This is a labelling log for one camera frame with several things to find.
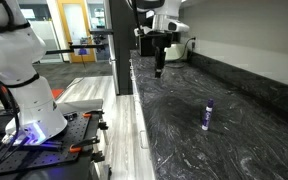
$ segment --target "glass wall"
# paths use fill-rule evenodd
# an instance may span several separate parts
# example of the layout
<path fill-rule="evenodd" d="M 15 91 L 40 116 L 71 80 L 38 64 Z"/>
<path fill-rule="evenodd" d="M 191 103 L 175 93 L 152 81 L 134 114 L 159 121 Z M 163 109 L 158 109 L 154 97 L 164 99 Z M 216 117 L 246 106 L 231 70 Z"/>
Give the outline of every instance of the glass wall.
<path fill-rule="evenodd" d="M 88 0 L 89 21 L 92 29 L 105 29 L 105 12 L 103 0 Z M 96 49 L 97 61 L 110 58 L 107 36 L 92 36 L 93 44 L 104 44 L 105 49 Z"/>
<path fill-rule="evenodd" d="M 45 42 L 46 50 L 58 50 L 59 43 L 46 0 L 19 0 L 18 2 L 34 32 Z M 54 54 L 45 55 L 40 62 L 53 63 L 63 62 L 63 60 L 62 55 Z"/>

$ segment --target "door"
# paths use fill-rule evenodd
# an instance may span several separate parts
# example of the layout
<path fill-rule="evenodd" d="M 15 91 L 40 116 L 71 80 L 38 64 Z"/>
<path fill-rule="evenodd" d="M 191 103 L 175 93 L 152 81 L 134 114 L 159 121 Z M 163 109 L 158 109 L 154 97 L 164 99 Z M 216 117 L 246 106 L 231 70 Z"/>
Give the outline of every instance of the door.
<path fill-rule="evenodd" d="M 92 44 L 87 22 L 85 0 L 57 0 L 67 42 L 73 45 Z M 86 55 L 79 55 L 80 49 L 71 53 L 71 62 L 94 62 L 94 50 L 86 49 Z"/>

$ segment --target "black marble countertop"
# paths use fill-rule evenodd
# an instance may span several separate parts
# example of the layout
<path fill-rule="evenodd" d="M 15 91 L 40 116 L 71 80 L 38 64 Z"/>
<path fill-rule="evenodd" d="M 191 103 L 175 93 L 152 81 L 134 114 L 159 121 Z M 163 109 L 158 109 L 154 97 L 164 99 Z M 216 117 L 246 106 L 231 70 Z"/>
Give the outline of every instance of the black marble countertop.
<path fill-rule="evenodd" d="M 187 63 L 155 79 L 154 58 L 131 54 L 158 179 L 288 179 L 288 117 Z"/>

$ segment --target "white bottle cap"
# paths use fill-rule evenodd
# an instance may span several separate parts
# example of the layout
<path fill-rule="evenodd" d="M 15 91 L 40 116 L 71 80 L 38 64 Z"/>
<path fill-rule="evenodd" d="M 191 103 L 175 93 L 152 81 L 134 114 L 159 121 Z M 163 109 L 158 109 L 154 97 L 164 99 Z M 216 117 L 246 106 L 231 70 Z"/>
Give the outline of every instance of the white bottle cap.
<path fill-rule="evenodd" d="M 207 130 L 208 130 L 208 127 L 207 127 L 207 126 L 204 126 L 204 125 L 202 125 L 202 129 L 203 129 L 203 130 L 205 130 L 205 131 L 207 131 Z"/>

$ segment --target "blue bottle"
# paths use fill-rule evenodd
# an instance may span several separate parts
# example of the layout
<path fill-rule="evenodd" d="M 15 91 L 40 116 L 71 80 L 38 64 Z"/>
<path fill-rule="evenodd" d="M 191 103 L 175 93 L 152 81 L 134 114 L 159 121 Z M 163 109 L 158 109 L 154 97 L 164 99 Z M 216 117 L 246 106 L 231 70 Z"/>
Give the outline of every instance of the blue bottle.
<path fill-rule="evenodd" d="M 210 125 L 213 106 L 214 106 L 214 100 L 213 99 L 208 100 L 206 112 L 203 118 L 203 125 L 202 125 L 202 129 L 205 131 L 208 130 L 208 127 Z"/>

